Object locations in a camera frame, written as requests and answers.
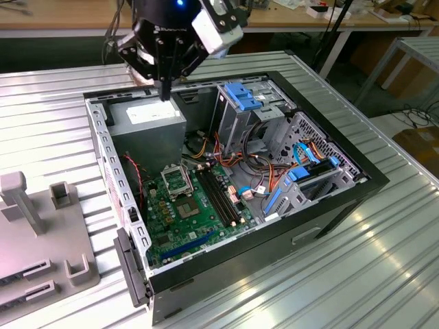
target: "metal table surface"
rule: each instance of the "metal table surface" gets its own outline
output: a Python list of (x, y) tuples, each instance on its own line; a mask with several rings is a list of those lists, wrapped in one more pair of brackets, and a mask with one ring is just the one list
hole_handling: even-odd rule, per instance
[[(267, 70), (280, 71), (391, 182), (330, 235), (155, 328), (437, 328), (438, 180), (294, 56), (207, 60), (191, 79)], [(30, 192), (59, 180), (77, 186), (102, 278), (5, 328), (145, 327), (113, 247), (116, 220), (82, 99), (132, 85), (123, 65), (0, 75), (0, 173), (22, 170)]]

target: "red wire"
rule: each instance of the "red wire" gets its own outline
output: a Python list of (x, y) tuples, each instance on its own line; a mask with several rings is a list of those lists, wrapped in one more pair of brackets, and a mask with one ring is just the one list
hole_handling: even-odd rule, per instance
[(143, 204), (143, 191), (142, 191), (142, 178), (140, 176), (140, 171), (138, 168), (137, 163), (134, 162), (133, 159), (131, 159), (129, 156), (123, 156), (125, 159), (127, 159), (128, 161), (131, 162), (131, 164), (134, 166), (134, 168), (136, 169), (137, 172), (137, 179), (139, 180), (139, 191), (140, 191), (140, 209), (142, 209), (142, 204)]

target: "gray fixture stand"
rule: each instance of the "gray fixture stand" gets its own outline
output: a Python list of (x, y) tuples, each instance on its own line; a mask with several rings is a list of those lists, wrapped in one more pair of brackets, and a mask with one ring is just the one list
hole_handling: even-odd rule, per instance
[(100, 280), (76, 187), (26, 188), (22, 172), (0, 175), (0, 326)]

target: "ram slot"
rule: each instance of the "ram slot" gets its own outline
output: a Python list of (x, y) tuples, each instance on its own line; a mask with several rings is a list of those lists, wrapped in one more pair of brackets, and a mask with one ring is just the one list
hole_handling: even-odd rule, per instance
[(222, 191), (215, 176), (210, 171), (199, 171), (195, 173), (195, 176), (200, 181), (224, 227), (232, 225), (232, 222), (237, 220), (238, 214)]

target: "black plastic tab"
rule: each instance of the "black plastic tab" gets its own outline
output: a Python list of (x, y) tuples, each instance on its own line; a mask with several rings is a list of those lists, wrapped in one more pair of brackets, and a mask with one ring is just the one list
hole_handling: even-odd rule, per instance
[(114, 240), (117, 256), (121, 263), (123, 276), (125, 277), (128, 291), (134, 307), (150, 304), (151, 289), (141, 275), (141, 265), (138, 265), (134, 257), (134, 248), (130, 237), (123, 228), (117, 230), (117, 238)]

